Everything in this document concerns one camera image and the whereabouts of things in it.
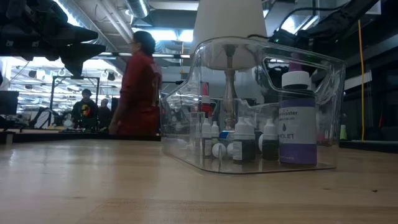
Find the dark hair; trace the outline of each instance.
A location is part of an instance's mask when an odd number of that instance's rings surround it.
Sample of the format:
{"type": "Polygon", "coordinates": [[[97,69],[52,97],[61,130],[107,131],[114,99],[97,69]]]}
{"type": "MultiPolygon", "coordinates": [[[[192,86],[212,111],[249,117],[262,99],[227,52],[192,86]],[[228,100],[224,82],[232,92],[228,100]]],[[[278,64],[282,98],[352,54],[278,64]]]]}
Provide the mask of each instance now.
{"type": "Polygon", "coordinates": [[[81,94],[82,94],[82,95],[83,95],[83,94],[87,94],[87,95],[91,96],[91,91],[90,91],[89,89],[84,89],[84,90],[81,92],[81,94]]]}
{"type": "Polygon", "coordinates": [[[145,31],[137,31],[133,37],[136,43],[141,44],[141,50],[148,56],[152,56],[155,53],[156,41],[152,35],[145,31]]]}

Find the exposed pipe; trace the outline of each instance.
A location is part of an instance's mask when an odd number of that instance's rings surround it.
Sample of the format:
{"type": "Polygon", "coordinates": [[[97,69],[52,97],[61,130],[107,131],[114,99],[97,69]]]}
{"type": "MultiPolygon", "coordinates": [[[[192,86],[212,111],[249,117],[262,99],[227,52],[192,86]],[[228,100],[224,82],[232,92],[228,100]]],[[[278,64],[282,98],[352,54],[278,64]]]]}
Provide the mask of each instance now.
{"type": "Polygon", "coordinates": [[[118,50],[74,1],[58,0],[56,2],[59,2],[71,14],[72,17],[78,18],[78,20],[83,23],[85,28],[98,33],[98,38],[96,40],[92,40],[90,43],[104,45],[106,46],[107,51],[114,52],[118,50]]]}
{"type": "Polygon", "coordinates": [[[131,39],[129,36],[124,32],[124,30],[119,26],[119,24],[116,22],[116,20],[112,17],[111,13],[107,10],[107,8],[104,6],[102,0],[96,0],[97,5],[99,8],[104,12],[105,16],[109,19],[109,21],[112,23],[112,25],[116,28],[116,30],[120,33],[122,38],[126,41],[126,43],[130,44],[131,39]]]}
{"type": "Polygon", "coordinates": [[[109,0],[102,0],[102,1],[105,2],[105,4],[108,6],[110,13],[112,13],[116,17],[122,28],[126,31],[127,35],[130,37],[130,39],[132,39],[133,32],[131,26],[126,25],[126,21],[124,21],[124,19],[120,16],[119,12],[116,10],[116,8],[109,0]]]}
{"type": "Polygon", "coordinates": [[[134,18],[142,19],[149,14],[149,5],[147,0],[126,0],[127,7],[134,18]]]}

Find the wooden tabletop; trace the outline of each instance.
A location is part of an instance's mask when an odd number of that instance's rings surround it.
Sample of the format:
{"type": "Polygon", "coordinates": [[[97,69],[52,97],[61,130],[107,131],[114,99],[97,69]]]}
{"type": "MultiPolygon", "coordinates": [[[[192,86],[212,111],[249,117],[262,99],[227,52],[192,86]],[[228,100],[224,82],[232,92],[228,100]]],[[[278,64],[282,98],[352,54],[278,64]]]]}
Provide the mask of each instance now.
{"type": "Polygon", "coordinates": [[[216,175],[160,142],[0,146],[0,223],[398,223],[398,155],[340,151],[336,171],[216,175]]]}

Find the purple label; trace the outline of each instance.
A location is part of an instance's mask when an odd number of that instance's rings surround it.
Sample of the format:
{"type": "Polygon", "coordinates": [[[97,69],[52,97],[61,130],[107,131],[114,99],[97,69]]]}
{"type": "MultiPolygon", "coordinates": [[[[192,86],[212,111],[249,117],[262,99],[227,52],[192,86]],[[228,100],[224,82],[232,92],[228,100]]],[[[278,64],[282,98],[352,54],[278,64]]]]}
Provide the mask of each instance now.
{"type": "Polygon", "coordinates": [[[305,98],[305,99],[284,100],[279,103],[279,108],[288,108],[294,106],[315,107],[315,99],[305,98]]]}
{"type": "Polygon", "coordinates": [[[281,144],[279,146],[281,162],[293,164],[317,164],[316,144],[281,144]]]}

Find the woman in red shirt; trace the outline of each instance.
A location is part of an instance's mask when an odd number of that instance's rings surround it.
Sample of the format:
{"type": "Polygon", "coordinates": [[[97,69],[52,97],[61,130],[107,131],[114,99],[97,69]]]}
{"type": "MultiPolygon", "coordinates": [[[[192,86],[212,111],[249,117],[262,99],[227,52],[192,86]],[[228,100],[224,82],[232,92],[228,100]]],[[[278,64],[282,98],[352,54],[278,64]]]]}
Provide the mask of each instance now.
{"type": "Polygon", "coordinates": [[[110,134],[156,135],[162,75],[152,57],[154,52],[154,38],[148,32],[135,32],[133,56],[123,75],[118,107],[109,125],[110,134]]]}

